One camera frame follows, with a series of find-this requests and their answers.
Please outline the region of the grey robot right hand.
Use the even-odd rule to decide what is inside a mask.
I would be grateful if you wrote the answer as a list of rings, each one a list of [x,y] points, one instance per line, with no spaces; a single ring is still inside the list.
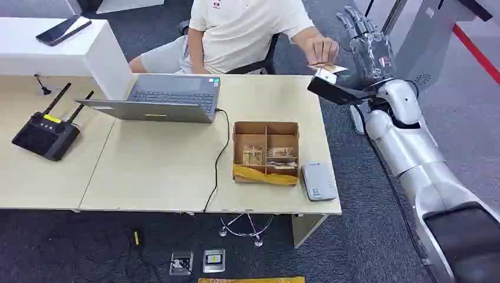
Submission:
[[[349,35],[349,50],[356,66],[354,77],[357,81],[361,85],[372,85],[393,78],[396,65],[389,38],[353,6],[346,5],[344,12],[338,12],[336,16]]]

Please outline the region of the person's left hand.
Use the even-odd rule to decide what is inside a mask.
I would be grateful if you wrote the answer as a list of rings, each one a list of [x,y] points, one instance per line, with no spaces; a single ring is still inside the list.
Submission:
[[[337,41],[316,37],[307,41],[306,57],[310,65],[335,63],[340,51]]]

